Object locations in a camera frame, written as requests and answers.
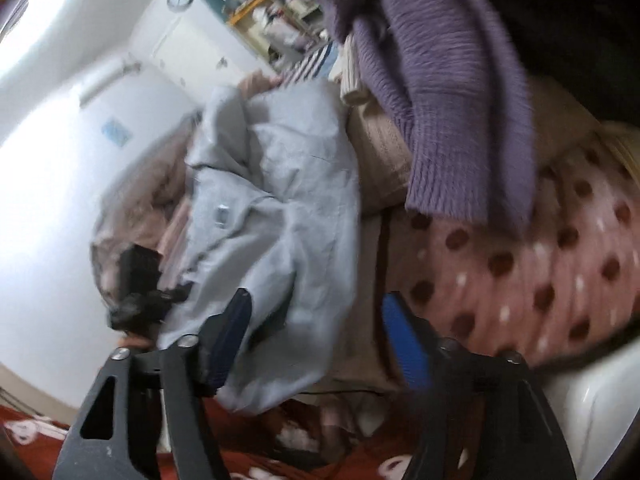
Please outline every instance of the white door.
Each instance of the white door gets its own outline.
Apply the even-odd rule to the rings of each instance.
[[[159,41],[152,62],[191,98],[203,104],[214,86],[235,86],[242,71],[187,18],[178,18]]]

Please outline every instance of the beige towel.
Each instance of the beige towel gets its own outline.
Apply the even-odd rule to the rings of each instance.
[[[380,345],[376,338],[374,284],[380,215],[364,219],[360,225],[360,256],[358,258],[358,289],[340,337],[334,347],[333,364],[325,377],[310,391],[349,390],[357,387],[378,388],[384,391],[398,389],[380,361]]]
[[[342,47],[342,80],[340,82],[340,99],[349,106],[359,106],[371,98],[369,89],[360,78],[358,53],[353,41],[353,33],[347,36]]]
[[[530,76],[529,92],[538,166],[546,166],[600,128],[598,120],[555,79]]]
[[[358,157],[362,214],[404,202],[411,153],[376,100],[351,111],[347,135]]]

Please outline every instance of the black cable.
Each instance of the black cable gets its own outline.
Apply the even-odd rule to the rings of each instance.
[[[300,392],[299,395],[339,395],[339,394],[373,394],[385,397],[388,393],[377,392],[376,390],[329,390],[326,392]]]
[[[25,413],[27,415],[39,415],[39,416],[42,416],[42,414],[38,410],[34,410],[27,403],[22,402],[20,399],[18,399],[18,397],[12,395],[7,390],[5,390],[4,388],[1,388],[1,387],[0,387],[0,398],[2,400],[4,400],[4,402],[6,402],[9,406],[11,406],[14,410],[16,410],[18,412],[22,412],[22,413]]]

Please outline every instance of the clothing pile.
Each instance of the clothing pile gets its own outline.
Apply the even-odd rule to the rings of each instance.
[[[393,290],[443,336],[530,365],[626,327],[640,64],[620,3],[320,1],[340,84],[318,54],[251,98],[215,89],[106,196],[92,245],[105,300],[133,243],[162,254],[160,289],[193,283],[160,346],[247,288],[220,401],[250,412],[302,390],[398,389],[380,321]]]

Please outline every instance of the screw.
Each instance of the screw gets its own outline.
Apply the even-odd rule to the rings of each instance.
[[[507,359],[507,361],[510,362],[513,365],[519,365],[523,361],[522,355],[520,355],[515,350],[507,350],[506,352],[501,354],[500,357],[503,357],[504,359]]]
[[[460,343],[458,343],[455,339],[450,337],[443,337],[440,340],[440,348],[442,350],[446,350],[447,352],[456,351],[460,347]]]
[[[178,346],[180,348],[191,348],[195,346],[198,342],[198,336],[193,334],[183,335],[180,339],[178,339]]]
[[[113,351],[113,354],[111,354],[111,359],[113,359],[114,361],[122,361],[123,359],[126,359],[127,357],[129,357],[130,353],[131,352],[128,348],[124,348],[124,347],[116,348]]]

